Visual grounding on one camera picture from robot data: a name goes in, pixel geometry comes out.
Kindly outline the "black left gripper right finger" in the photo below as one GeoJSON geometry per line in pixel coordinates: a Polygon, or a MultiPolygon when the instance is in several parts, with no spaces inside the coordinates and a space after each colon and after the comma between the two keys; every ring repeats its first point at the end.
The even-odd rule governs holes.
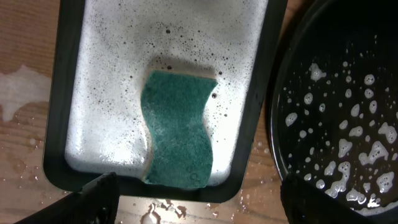
{"type": "Polygon", "coordinates": [[[343,206],[295,174],[288,174],[280,187],[280,199],[289,223],[372,223],[370,218],[343,206]]]}

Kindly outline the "green scrubbing sponge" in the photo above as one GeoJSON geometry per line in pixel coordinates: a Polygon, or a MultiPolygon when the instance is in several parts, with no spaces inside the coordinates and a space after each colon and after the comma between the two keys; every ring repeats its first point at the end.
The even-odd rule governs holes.
{"type": "Polygon", "coordinates": [[[217,82],[156,70],[141,94],[144,121],[152,138],[148,184],[196,189],[205,187],[213,165],[205,129],[205,105],[217,82]]]}

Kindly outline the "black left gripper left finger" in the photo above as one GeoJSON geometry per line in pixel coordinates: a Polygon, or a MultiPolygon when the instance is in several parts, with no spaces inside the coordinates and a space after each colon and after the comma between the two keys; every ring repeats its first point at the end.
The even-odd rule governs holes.
{"type": "Polygon", "coordinates": [[[119,197],[117,175],[108,172],[16,224],[114,224],[119,197]]]}

